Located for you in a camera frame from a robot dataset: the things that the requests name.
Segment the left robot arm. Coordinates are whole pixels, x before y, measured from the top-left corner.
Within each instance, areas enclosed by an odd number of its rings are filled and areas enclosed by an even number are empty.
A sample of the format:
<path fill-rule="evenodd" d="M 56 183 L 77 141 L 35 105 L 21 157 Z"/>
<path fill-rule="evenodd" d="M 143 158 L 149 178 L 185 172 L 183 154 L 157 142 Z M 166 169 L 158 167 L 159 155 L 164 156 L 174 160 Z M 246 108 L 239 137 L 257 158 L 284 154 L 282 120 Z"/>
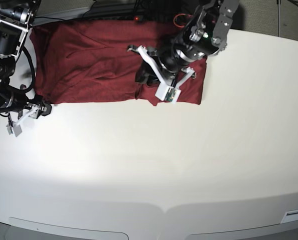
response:
<path fill-rule="evenodd" d="M 238 0 L 201 0 L 188 22 L 167 43 L 157 48 L 129 45 L 127 51 L 142 58 L 135 82 L 157 84 L 155 97 L 175 104 L 181 86 L 197 76 L 190 64 L 225 50 L 239 4 Z"/>

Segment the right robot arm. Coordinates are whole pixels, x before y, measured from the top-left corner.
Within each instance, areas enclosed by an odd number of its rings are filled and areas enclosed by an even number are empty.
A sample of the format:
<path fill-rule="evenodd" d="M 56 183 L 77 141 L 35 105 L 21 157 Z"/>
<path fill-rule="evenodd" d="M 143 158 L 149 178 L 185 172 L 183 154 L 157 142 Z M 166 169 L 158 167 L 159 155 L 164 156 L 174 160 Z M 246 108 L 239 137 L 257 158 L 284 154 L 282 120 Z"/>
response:
<path fill-rule="evenodd" d="M 40 4 L 39 0 L 0 0 L 0 116 L 7 118 L 7 131 L 15 137 L 22 133 L 24 120 L 47 116 L 52 111 L 51 104 L 41 95 L 27 97 L 34 89 L 36 73 L 25 42 Z M 10 80 L 21 54 L 27 58 L 31 83 L 16 88 Z"/>

